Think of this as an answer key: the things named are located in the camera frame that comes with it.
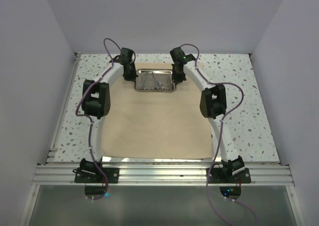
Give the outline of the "stainless steel instrument tray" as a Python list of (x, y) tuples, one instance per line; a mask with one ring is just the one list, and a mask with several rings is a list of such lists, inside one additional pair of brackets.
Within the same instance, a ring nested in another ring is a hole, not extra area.
[(170, 69), (138, 69), (135, 89), (139, 92), (173, 92), (176, 89)]

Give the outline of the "steel forceps with rings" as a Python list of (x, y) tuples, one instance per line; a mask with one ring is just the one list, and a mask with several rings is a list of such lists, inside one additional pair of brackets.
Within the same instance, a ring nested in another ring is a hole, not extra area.
[(163, 91), (165, 89), (165, 85), (159, 83), (159, 81), (157, 80), (157, 75), (154, 72), (152, 72), (152, 78), (153, 78), (154, 84), (151, 87), (151, 89), (153, 91)]

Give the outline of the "beige surgical drape cloth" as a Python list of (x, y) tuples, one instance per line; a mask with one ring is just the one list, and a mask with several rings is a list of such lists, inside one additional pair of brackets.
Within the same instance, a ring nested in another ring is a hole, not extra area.
[(170, 93), (138, 92), (118, 78), (101, 128), (103, 156), (201, 159), (213, 156), (211, 126), (199, 109), (201, 91), (187, 77)]

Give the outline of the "steel surgical scissors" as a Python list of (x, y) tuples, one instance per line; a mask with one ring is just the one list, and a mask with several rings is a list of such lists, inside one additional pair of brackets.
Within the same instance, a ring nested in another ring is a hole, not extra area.
[(165, 83), (165, 90), (168, 92), (172, 91), (173, 86), (171, 81), (171, 74), (166, 74), (164, 83)]

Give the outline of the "steel tweezers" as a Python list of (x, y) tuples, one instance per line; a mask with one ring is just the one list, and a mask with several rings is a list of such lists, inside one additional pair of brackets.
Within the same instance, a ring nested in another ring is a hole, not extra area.
[(147, 88), (147, 80), (148, 80), (148, 74), (143, 73), (141, 75), (141, 82), (140, 82), (140, 90), (144, 91)]

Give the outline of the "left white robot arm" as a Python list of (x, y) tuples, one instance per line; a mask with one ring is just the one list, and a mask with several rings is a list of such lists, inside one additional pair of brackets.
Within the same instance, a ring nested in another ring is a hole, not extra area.
[(85, 80), (83, 83), (83, 96), (76, 108), (77, 116), (87, 117), (90, 121), (88, 146), (92, 158), (92, 166), (85, 168), (87, 162), (82, 160), (80, 169), (86, 171), (86, 177), (96, 183), (99, 181), (108, 182), (108, 176), (103, 171), (102, 163), (94, 156), (97, 146), (92, 141), (93, 130), (105, 119), (111, 107), (110, 87), (119, 78), (124, 77), (127, 81), (135, 81), (137, 78), (135, 69), (136, 54), (132, 49), (122, 48), (120, 54), (112, 57), (107, 68), (93, 80)]

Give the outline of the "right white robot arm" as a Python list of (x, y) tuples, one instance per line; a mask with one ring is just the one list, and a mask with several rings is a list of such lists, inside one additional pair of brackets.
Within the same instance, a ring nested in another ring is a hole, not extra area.
[[(212, 166), (211, 169), (208, 170), (208, 175), (211, 177), (221, 177), (226, 182), (234, 182), (239, 178), (240, 173), (245, 170), (245, 165), (239, 151), (233, 143), (229, 130), (224, 126), (224, 120), (227, 115), (243, 103), (243, 90), (234, 83), (212, 82), (198, 65), (199, 55), (196, 57), (192, 54), (187, 55), (181, 47), (176, 47), (169, 53), (173, 60), (172, 81), (175, 84), (180, 84), (185, 81), (187, 77), (192, 79), (201, 91), (200, 112), (204, 118), (208, 119), (215, 135), (218, 137), (218, 144), (213, 161), (215, 161), (217, 155), (220, 154), (222, 166), (219, 168)], [(240, 102), (229, 111), (227, 110), (226, 85), (238, 88), (241, 93)]]

